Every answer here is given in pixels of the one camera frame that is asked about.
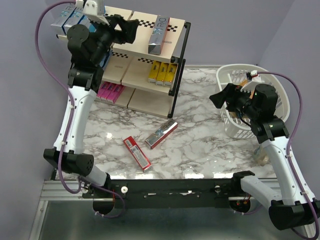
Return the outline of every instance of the laundry basket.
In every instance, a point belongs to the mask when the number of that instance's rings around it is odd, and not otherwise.
[[[229,64],[220,67],[216,72],[216,93],[221,92],[229,83],[239,85],[247,78],[246,73],[254,70],[259,72],[267,71],[262,67],[250,64]],[[261,74],[260,77],[265,84],[275,87],[275,91],[278,94],[275,115],[285,122],[290,114],[290,104],[286,91],[274,75]],[[226,107],[227,104],[224,103],[223,107],[220,109],[225,133],[234,139],[248,139],[254,137],[250,127],[243,123],[238,117],[231,116],[229,111],[226,110]]]

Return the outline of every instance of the red box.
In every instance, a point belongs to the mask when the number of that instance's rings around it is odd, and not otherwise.
[[[137,163],[140,165],[143,171],[146,171],[148,168],[151,167],[151,162],[142,152],[141,148],[138,146],[138,144],[132,136],[123,140],[123,143],[129,150],[131,155],[134,157],[134,159],[137,161]]]

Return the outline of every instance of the wall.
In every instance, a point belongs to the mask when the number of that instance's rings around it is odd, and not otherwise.
[[[320,198],[320,1],[296,0],[266,49],[260,66],[283,73],[298,85],[303,98],[303,115],[293,151],[306,181]],[[294,88],[279,79],[289,97],[291,113],[287,122],[290,132],[297,119],[299,102]]]
[[[293,1],[106,0],[105,5],[191,22],[186,64],[219,65],[259,63]]]
[[[0,236],[29,238],[45,177],[43,159],[61,126],[67,95],[40,64],[34,44],[42,0],[4,1],[0,7]],[[49,67],[67,81],[69,56],[50,28],[42,24],[40,46]]]

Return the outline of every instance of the marble table top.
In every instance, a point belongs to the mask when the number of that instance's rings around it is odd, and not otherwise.
[[[216,71],[184,70],[173,117],[178,128],[153,150],[144,140],[166,122],[164,118],[94,102],[85,129],[84,153],[94,155],[95,164],[112,179],[231,178],[246,170],[259,178],[275,178],[270,163],[259,166],[253,160],[258,146],[255,138],[238,140],[225,134],[219,111],[209,100],[216,89]],[[145,173],[123,144],[129,136],[152,163]]]

